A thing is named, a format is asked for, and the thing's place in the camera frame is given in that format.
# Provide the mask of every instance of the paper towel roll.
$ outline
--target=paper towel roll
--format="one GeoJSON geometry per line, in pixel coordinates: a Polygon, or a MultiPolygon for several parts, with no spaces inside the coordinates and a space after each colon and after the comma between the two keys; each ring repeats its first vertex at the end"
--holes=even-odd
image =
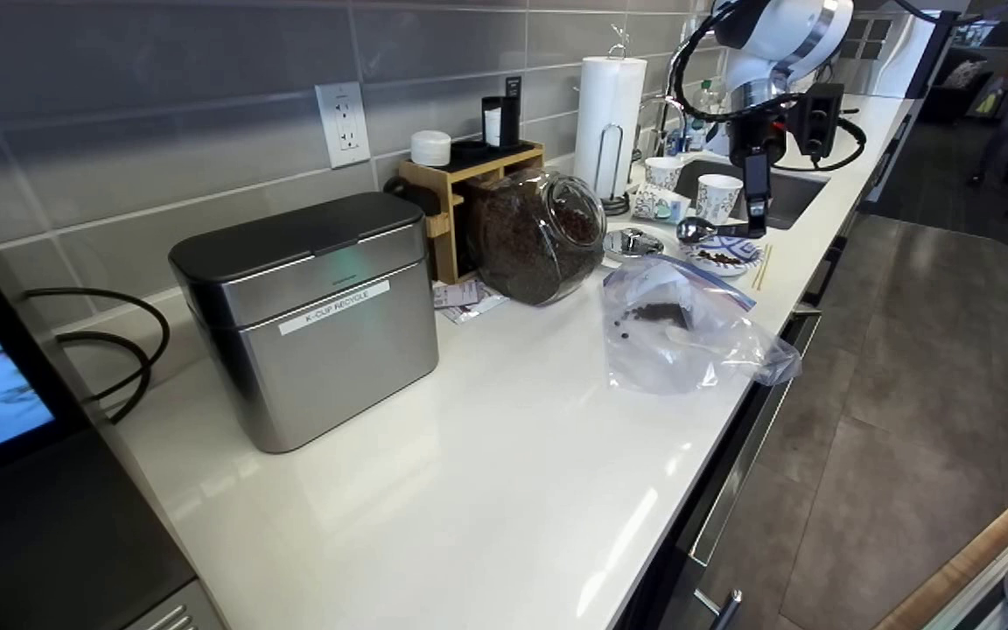
{"type": "Polygon", "coordinates": [[[575,175],[597,198],[621,197],[631,178],[646,61],[636,56],[584,56],[576,102],[575,175]]]}

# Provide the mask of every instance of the electrical outlet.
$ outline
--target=electrical outlet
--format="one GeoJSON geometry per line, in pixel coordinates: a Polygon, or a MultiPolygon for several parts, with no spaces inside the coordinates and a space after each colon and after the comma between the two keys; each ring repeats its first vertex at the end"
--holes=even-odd
{"type": "Polygon", "coordinates": [[[336,168],[367,161],[371,147],[367,147],[359,82],[318,82],[314,93],[322,109],[329,161],[336,168]]]}

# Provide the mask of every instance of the wall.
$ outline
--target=wall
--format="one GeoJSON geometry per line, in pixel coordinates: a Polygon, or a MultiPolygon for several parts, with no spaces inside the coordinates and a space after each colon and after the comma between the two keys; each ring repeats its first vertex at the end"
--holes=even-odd
{"type": "MultiPolygon", "coordinates": [[[[525,140],[567,168],[576,58],[646,56],[645,121],[696,0],[0,0],[0,256],[26,285],[174,285],[209,227],[378,189],[407,136],[476,134],[525,78],[525,140]],[[359,80],[371,161],[329,168],[313,82],[359,80]]],[[[49,303],[54,324],[93,302],[49,303]]]]}

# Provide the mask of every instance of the concrete floor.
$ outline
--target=concrete floor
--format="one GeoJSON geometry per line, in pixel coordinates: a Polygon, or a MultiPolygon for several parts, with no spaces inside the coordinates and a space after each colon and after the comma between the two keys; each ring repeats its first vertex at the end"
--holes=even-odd
{"type": "Polygon", "coordinates": [[[703,581],[737,630],[876,627],[1008,508],[1008,246],[863,217],[824,308],[703,581]]]}

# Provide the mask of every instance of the white countertop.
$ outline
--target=white countertop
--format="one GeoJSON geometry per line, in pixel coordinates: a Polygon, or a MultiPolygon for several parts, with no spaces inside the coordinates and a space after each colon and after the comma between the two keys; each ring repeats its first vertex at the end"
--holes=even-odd
{"type": "MultiPolygon", "coordinates": [[[[863,158],[762,236],[762,290],[737,278],[765,327],[797,303],[904,110],[850,103],[863,158]]],[[[549,308],[437,318],[433,373],[294,453],[252,449],[215,360],[155,389],[120,437],[229,624],[608,627],[741,393],[614,389],[597,277],[549,308]]]]}

